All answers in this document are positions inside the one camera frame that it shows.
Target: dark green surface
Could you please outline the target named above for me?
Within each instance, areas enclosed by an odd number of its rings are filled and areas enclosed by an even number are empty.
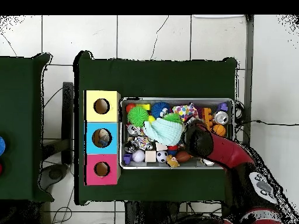
[[[37,185],[41,162],[41,73],[50,54],[0,57],[0,199],[51,201]]]
[[[224,199],[223,170],[122,170],[117,185],[84,186],[84,90],[116,90],[122,97],[227,97],[234,99],[236,60],[128,61],[79,54],[79,178],[82,201],[198,201]]]

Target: hole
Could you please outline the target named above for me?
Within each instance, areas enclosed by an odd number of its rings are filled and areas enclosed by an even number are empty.
[[[98,148],[107,147],[111,141],[112,136],[107,129],[97,129],[92,135],[92,142]]]
[[[106,114],[110,110],[110,104],[106,99],[97,99],[93,104],[93,109],[98,114]]]
[[[105,177],[109,174],[109,172],[110,172],[110,167],[108,163],[98,162],[97,164],[95,164],[95,173],[99,177]]]

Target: purple toy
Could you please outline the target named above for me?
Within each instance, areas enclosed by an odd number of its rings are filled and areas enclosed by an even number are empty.
[[[225,102],[220,103],[216,109],[216,111],[227,111],[227,110],[228,110],[228,107]]]
[[[125,154],[124,157],[123,157],[123,159],[124,159],[124,163],[126,165],[129,165],[130,162],[133,160],[132,154]]]

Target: orange ball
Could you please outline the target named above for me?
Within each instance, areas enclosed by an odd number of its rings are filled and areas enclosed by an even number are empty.
[[[217,124],[217,125],[213,126],[212,132],[218,136],[224,137],[226,130],[223,125]]]

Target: tin can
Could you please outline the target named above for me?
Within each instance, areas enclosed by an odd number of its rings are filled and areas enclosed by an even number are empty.
[[[225,125],[228,122],[228,114],[226,112],[224,112],[224,111],[216,111],[213,114],[212,122],[214,124]]]

